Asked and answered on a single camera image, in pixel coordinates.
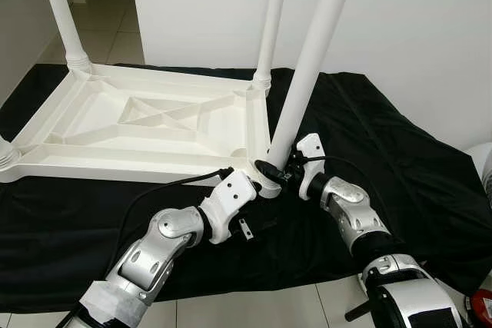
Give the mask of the white plastic table top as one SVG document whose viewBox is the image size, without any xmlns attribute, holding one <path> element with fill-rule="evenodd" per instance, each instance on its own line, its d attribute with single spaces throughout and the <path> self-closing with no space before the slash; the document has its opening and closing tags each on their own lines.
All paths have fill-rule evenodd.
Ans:
<svg viewBox="0 0 492 328">
<path fill-rule="evenodd" d="M 15 136 L 0 183 L 24 177 L 170 183 L 217 169 L 255 173 L 271 144 L 267 92 L 250 80 L 92 65 L 67 71 Z"/>
</svg>

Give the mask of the red round object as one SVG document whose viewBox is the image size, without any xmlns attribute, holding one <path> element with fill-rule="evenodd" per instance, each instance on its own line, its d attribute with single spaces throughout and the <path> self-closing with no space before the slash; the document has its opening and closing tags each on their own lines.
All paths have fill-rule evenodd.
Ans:
<svg viewBox="0 0 492 328">
<path fill-rule="evenodd" d="M 469 297 L 465 297 L 465 310 L 470 317 L 472 328 L 492 328 L 491 290 L 479 289 Z"/>
</svg>

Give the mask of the black table cloth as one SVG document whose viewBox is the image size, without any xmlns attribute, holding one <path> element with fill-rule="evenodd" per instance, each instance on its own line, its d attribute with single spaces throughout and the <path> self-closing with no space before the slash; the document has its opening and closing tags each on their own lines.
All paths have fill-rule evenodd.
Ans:
<svg viewBox="0 0 492 328">
<path fill-rule="evenodd" d="M 433 277 L 472 294 L 492 267 L 492 220 L 470 156 L 409 121 L 369 78 L 323 73 L 300 134 L 316 132 L 337 173 L 361 185 L 391 233 Z M 118 259 L 117 240 L 145 232 L 163 208 L 201 202 L 207 188 L 24 177 L 0 183 L 0 313 L 64 313 Z M 317 203 L 282 195 L 239 234 L 178 258 L 161 301 L 263 292 L 360 272 Z"/>
</svg>

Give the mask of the black metal table leg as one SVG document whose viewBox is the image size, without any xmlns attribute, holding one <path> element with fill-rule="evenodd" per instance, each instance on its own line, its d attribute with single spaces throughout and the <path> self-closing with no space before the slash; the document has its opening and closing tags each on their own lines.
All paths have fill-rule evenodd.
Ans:
<svg viewBox="0 0 492 328">
<path fill-rule="evenodd" d="M 372 316 L 377 307 L 378 301 L 376 299 L 362 301 L 358 306 L 352 307 L 344 314 L 344 320 L 352 323 L 363 316 Z"/>
</svg>

